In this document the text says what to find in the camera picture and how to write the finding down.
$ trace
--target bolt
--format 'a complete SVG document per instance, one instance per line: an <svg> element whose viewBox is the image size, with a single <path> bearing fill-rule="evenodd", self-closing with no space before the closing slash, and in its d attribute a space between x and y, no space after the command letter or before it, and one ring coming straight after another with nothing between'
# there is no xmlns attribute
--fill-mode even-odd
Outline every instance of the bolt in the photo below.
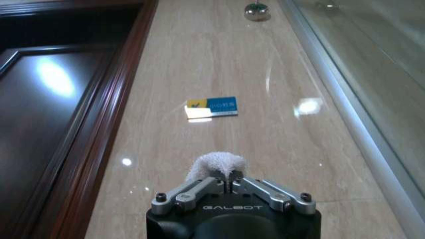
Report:
<svg viewBox="0 0 425 239"><path fill-rule="evenodd" d="M167 201L167 194L165 193L157 193L156 200L159 203L163 203Z"/></svg>
<svg viewBox="0 0 425 239"><path fill-rule="evenodd" d="M335 5L335 4L327 4L325 7L328 9L339 9L339 5Z"/></svg>
<svg viewBox="0 0 425 239"><path fill-rule="evenodd" d="M312 195L309 193L301 193L301 199L304 202L311 203L312 202Z"/></svg>

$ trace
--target marble floor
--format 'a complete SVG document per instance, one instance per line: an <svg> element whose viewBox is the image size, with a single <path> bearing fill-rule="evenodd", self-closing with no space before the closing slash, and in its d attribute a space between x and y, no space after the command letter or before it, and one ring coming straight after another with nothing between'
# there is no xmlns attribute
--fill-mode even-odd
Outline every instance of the marble floor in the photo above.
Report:
<svg viewBox="0 0 425 239"><path fill-rule="evenodd" d="M323 238L405 238L279 3L263 1L272 18L253 23L249 2L160 0L86 238L144 239L155 193L211 151L312 193ZM239 116L189 122L185 100L221 96ZM307 98L320 111L297 114Z"/></svg>

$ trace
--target beige marble surface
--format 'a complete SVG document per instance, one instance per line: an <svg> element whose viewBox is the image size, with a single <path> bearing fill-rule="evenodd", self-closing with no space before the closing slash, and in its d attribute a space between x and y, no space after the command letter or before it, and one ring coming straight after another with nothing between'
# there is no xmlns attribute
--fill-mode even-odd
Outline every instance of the beige marble surface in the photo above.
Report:
<svg viewBox="0 0 425 239"><path fill-rule="evenodd" d="M88 239L145 238L155 193L211 151L243 155L252 177L313 194L323 238L405 237L277 1L264 1L263 23L244 19L248 3L160 0ZM220 96L237 97L239 116L188 122L185 100ZM304 98L324 104L297 117Z"/></svg>

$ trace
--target business card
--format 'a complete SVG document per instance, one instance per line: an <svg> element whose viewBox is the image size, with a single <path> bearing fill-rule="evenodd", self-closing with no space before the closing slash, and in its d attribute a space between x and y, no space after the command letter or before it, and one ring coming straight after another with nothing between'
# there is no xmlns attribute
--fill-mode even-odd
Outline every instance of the business card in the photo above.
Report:
<svg viewBox="0 0 425 239"><path fill-rule="evenodd" d="M236 97L188 100L185 107L189 119L237 115Z"/></svg>

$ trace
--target wooden door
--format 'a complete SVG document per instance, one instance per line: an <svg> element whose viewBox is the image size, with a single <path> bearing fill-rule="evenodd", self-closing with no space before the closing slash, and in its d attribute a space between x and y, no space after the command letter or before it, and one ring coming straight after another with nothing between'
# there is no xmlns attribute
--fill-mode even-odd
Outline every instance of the wooden door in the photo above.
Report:
<svg viewBox="0 0 425 239"><path fill-rule="evenodd" d="M0 238L83 238L156 0L0 6Z"/></svg>

